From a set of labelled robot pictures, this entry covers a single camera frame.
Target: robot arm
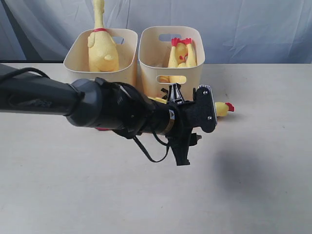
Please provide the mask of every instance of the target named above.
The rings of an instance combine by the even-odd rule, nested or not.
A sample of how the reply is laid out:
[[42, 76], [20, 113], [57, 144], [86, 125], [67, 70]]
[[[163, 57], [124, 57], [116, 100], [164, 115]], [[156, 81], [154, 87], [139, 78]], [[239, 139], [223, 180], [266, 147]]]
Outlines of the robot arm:
[[[147, 98], [129, 84], [101, 78], [65, 84], [49, 79], [39, 70], [15, 70], [1, 64], [0, 75], [0, 112], [62, 115], [78, 127], [111, 129], [134, 139], [147, 157], [137, 136], [152, 133], [167, 150], [172, 149], [177, 165], [190, 164], [189, 146], [201, 138], [192, 134], [193, 128], [201, 127], [210, 133], [217, 124], [209, 86], [194, 89], [194, 100], [185, 101], [180, 85], [172, 84], [164, 104]], [[168, 143], [161, 142], [159, 134], [165, 135]]]

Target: gray curtain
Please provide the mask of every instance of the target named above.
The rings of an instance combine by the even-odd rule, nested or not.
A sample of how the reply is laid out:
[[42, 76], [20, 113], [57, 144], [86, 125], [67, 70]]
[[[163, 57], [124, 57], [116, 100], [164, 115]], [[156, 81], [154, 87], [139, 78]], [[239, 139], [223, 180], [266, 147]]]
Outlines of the gray curtain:
[[[63, 59], [93, 28], [92, 0], [5, 2], [43, 59]], [[139, 36], [155, 25], [196, 28], [206, 63], [311, 63], [311, 8], [312, 0], [106, 0], [104, 21]]]

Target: plastic basket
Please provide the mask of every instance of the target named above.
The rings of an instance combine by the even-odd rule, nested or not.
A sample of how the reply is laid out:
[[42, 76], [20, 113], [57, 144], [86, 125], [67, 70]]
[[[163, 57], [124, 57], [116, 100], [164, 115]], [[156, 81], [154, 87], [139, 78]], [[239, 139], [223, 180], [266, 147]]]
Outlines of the plastic basket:
[[79, 78], [104, 78], [107, 81], [118, 81], [136, 85], [137, 79], [137, 33], [129, 29], [107, 29], [117, 43], [119, 71], [90, 72], [88, 56], [88, 37], [91, 30], [81, 33], [69, 50], [64, 66], [69, 71], [71, 80]]
[[[159, 38], [167, 35], [167, 41]], [[171, 37], [179, 35], [182, 39], [192, 38], [196, 51], [196, 67], [167, 68], [171, 50]], [[160, 76], [185, 76], [186, 82], [181, 84], [181, 92], [186, 100], [193, 100], [193, 88], [199, 86], [205, 52], [201, 36], [196, 29], [185, 26], [155, 26], [143, 31], [138, 59], [141, 67], [141, 77], [144, 93], [153, 98], [162, 98], [168, 90], [169, 83], [160, 83]]]

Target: table surface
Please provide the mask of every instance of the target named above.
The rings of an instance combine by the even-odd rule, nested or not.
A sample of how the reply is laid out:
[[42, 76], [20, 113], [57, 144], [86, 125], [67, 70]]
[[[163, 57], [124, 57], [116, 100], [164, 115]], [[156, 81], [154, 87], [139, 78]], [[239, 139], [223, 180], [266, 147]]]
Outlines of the table surface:
[[[62, 64], [10, 65], [68, 82]], [[201, 83], [236, 110], [196, 129], [190, 166], [64, 117], [1, 113], [0, 233], [310, 234], [312, 65], [204, 65]]]

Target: cream storage bin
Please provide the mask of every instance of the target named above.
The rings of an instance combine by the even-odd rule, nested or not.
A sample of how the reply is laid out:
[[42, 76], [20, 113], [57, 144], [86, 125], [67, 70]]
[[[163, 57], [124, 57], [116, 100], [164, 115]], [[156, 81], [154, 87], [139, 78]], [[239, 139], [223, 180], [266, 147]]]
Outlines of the cream storage bin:
[[88, 56], [88, 36], [91, 30], [81, 33], [69, 50], [64, 66], [72, 81], [79, 78], [104, 78], [110, 82], [118, 81], [136, 85], [137, 79], [137, 33], [129, 29], [107, 29], [117, 43], [119, 71], [90, 72]]
[[[192, 38], [192, 45], [196, 51], [196, 67], [167, 68], [171, 50], [171, 35], [181, 39]], [[159, 38], [167, 36], [168, 41]], [[198, 88], [205, 52], [201, 36], [196, 29], [185, 26], [155, 26], [143, 31], [138, 55], [144, 93], [150, 97], [162, 98], [168, 90], [169, 83], [160, 83], [160, 76], [185, 76], [186, 82], [181, 85], [181, 92], [186, 100], [193, 100], [193, 88]]]

